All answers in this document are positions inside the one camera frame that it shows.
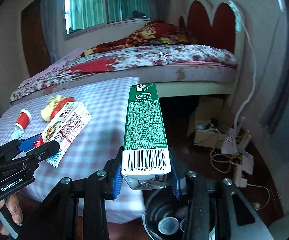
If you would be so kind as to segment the person's left hand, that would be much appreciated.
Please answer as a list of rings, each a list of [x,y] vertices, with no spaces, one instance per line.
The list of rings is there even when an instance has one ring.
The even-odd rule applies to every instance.
[[[23,220],[23,214],[16,194],[12,194],[6,200],[0,201],[0,210],[2,209],[2,207],[4,207],[4,205],[8,208],[10,214],[12,215],[13,221],[17,225],[21,225]],[[5,226],[1,224],[1,222],[0,233],[5,236],[9,235],[8,230],[5,228]]]

